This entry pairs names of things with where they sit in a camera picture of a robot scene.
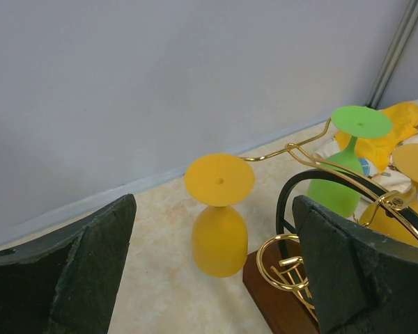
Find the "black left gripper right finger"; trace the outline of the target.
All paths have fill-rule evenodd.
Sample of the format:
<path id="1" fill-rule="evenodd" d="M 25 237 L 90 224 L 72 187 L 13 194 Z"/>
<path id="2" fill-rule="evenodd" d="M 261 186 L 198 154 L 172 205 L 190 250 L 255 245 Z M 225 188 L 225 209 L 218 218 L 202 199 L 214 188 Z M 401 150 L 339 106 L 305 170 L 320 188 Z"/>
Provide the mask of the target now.
<path id="1" fill-rule="evenodd" d="M 418 333 L 418 248 L 306 196 L 293 218 L 321 333 Z"/>

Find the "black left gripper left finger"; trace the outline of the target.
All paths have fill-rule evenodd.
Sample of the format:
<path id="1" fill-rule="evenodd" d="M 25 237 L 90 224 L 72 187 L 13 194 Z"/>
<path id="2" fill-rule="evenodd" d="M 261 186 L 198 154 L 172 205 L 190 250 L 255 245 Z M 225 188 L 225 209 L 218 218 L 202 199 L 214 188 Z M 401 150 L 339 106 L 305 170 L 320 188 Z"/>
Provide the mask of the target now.
<path id="1" fill-rule="evenodd" d="M 136 212 L 127 194 L 0 250 L 0 333 L 107 333 Z"/>

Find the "green wine glass hung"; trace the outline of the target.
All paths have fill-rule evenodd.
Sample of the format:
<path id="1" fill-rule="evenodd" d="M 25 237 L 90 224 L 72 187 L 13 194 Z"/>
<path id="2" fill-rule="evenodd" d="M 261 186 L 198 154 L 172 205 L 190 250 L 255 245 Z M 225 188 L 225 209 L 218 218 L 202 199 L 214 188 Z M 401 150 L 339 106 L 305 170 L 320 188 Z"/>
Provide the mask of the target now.
<path id="1" fill-rule="evenodd" d="M 363 173 L 362 165 L 355 154 L 359 138 L 381 138 L 392 130 L 391 120 L 383 113 L 365 106 L 342 106 L 332 112 L 333 125 L 351 136 L 340 152 L 327 158 L 359 174 Z M 357 209 L 361 194 L 342 184 L 327 180 L 315 179 L 309 184 L 307 196 L 335 212 L 348 218 Z"/>

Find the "yellow wine glass hung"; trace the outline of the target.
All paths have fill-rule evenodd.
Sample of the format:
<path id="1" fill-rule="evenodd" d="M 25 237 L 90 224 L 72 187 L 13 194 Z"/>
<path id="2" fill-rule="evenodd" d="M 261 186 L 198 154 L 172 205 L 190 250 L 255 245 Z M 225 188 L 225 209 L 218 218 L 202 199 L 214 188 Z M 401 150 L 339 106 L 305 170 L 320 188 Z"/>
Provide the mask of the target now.
<path id="1" fill-rule="evenodd" d="M 192 227 L 195 264 L 212 277 L 235 275 L 247 259 L 248 231 L 233 206 L 254 188 L 251 166 L 232 154 L 208 154 L 188 167 L 184 182 L 191 197 L 206 206 Z"/>

